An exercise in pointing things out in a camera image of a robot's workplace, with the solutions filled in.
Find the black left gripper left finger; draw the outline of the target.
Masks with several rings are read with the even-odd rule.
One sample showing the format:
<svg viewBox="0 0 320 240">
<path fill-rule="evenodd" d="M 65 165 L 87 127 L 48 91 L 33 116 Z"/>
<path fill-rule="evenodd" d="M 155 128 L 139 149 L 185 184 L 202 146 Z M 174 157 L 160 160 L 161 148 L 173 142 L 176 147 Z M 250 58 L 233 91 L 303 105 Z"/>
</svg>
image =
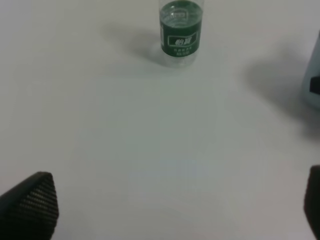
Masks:
<svg viewBox="0 0 320 240">
<path fill-rule="evenodd" d="M 50 240 L 59 218 L 53 175 L 39 171 L 0 196 L 2 240 Z"/>
</svg>

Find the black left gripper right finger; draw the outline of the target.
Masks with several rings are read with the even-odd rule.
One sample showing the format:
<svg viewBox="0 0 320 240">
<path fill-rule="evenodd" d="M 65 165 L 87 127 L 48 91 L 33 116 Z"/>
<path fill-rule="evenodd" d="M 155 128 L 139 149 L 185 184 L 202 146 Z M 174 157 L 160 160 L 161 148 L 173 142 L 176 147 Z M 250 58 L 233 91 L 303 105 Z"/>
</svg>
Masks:
<svg viewBox="0 0 320 240">
<path fill-rule="evenodd" d="M 310 168 L 304 196 L 304 213 L 316 240 L 320 239 L 320 166 Z"/>
</svg>

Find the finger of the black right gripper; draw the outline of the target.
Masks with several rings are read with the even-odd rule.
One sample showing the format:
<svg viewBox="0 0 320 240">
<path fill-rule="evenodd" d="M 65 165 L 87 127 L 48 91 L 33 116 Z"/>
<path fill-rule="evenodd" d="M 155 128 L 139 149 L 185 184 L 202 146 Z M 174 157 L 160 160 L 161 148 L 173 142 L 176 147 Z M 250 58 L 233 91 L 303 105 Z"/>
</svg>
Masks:
<svg viewBox="0 0 320 240">
<path fill-rule="evenodd" d="M 310 78 L 309 92 L 320 95 L 320 76 L 313 76 Z"/>
</svg>

